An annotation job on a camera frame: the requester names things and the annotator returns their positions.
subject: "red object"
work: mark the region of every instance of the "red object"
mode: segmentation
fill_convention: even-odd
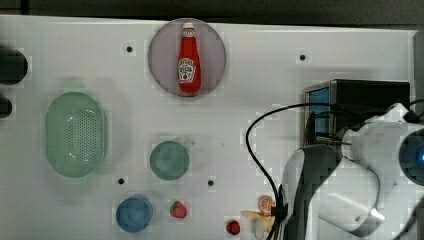
[[[184,23],[178,57],[178,82],[181,91],[189,94],[199,91],[202,85],[200,59],[192,23]]]
[[[237,235],[240,233],[240,224],[233,220],[227,224],[227,232],[231,235]]]
[[[179,201],[175,201],[170,209],[171,216],[174,218],[185,218],[187,216],[187,208]]]

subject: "ketchup bottle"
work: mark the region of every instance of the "ketchup bottle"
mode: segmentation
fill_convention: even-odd
[[[199,53],[192,23],[184,23],[178,57],[178,82],[181,91],[189,94],[199,91],[202,85]]]

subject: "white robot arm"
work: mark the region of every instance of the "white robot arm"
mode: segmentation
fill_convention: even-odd
[[[424,197],[424,126],[395,104],[348,130],[341,149],[312,145],[289,159],[284,240],[316,240],[318,218],[364,239],[395,239]]]

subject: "white tabletop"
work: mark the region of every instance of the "white tabletop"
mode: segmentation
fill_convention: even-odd
[[[211,24],[227,50],[222,83],[205,96],[175,97],[153,80],[147,63],[150,40],[163,24],[0,16],[0,43],[20,49],[30,61],[21,83],[0,86],[14,105],[13,114],[0,120],[1,239],[255,239],[240,211],[255,210],[257,198],[271,188],[244,144],[252,120],[302,102],[305,87],[335,78],[413,86],[414,31]],[[132,53],[125,51],[128,45]],[[109,122],[107,156],[79,182],[55,173],[44,151],[47,108],[71,86],[83,86]],[[299,111],[276,114],[252,136],[276,183],[299,147]],[[176,135],[196,142],[191,169],[177,182],[162,182],[148,157],[161,136]],[[124,185],[117,184],[121,177]],[[208,179],[215,179],[212,188]],[[144,192],[159,204],[142,235],[119,231],[113,218],[129,192]],[[166,213],[172,199],[189,208],[182,222]],[[240,219],[239,236],[225,232],[230,218]]]

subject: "green colander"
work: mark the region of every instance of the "green colander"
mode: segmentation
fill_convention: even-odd
[[[106,154],[106,115],[80,92],[56,98],[46,114],[46,155],[61,175],[80,178],[94,171]]]

